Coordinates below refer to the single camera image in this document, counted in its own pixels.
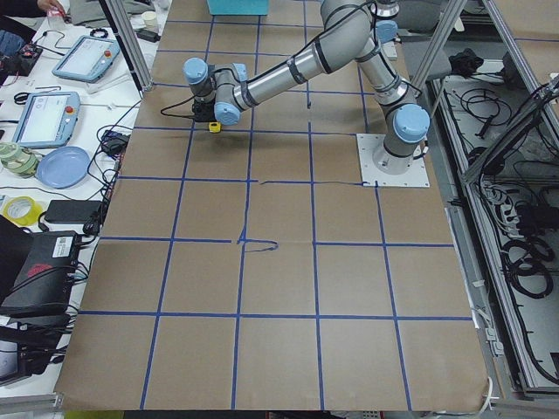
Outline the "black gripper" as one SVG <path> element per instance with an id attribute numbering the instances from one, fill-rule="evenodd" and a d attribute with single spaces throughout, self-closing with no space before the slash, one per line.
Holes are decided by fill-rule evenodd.
<path id="1" fill-rule="evenodd" d="M 214 112 L 214 106 L 215 106 L 214 100 L 211 100 L 209 102 L 194 100 L 191 107 L 193 121 L 216 122 L 217 119 Z"/>

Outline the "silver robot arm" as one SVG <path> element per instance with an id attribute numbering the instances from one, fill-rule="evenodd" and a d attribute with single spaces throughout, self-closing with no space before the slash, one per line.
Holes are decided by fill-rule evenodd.
<path id="1" fill-rule="evenodd" d="M 376 0 L 371 6 L 373 14 L 373 38 L 378 44 L 385 44 L 397 36 L 396 17 L 400 7 L 397 0 Z"/>
<path id="2" fill-rule="evenodd" d="M 390 24 L 399 12 L 395 1 L 323 1 L 323 31 L 298 52 L 253 78 L 238 63 L 209 65 L 200 58 L 183 64 L 193 94 L 197 122 L 238 124 L 241 113 L 310 79 L 356 63 L 375 91 L 383 110 L 386 153 L 413 155 L 430 127 L 429 114 L 417 104 L 409 84 L 392 67 L 382 48 L 379 24 Z"/>

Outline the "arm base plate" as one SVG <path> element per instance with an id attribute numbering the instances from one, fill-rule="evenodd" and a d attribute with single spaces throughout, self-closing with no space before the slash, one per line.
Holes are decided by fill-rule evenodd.
<path id="1" fill-rule="evenodd" d="M 429 188 L 430 182 L 419 145 L 412 156 L 400 158 L 384 148 L 384 134 L 357 134 L 362 184 L 366 187 Z"/>

